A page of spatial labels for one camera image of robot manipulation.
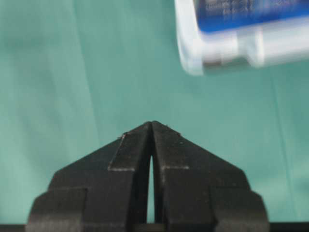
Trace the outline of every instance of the teal fabric backdrop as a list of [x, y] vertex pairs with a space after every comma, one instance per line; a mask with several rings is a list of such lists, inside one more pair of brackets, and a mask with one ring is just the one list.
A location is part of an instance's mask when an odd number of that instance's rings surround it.
[[242, 168], [272, 221], [309, 220], [309, 61], [189, 76], [174, 17], [172, 0], [0, 0], [0, 223], [147, 120]]

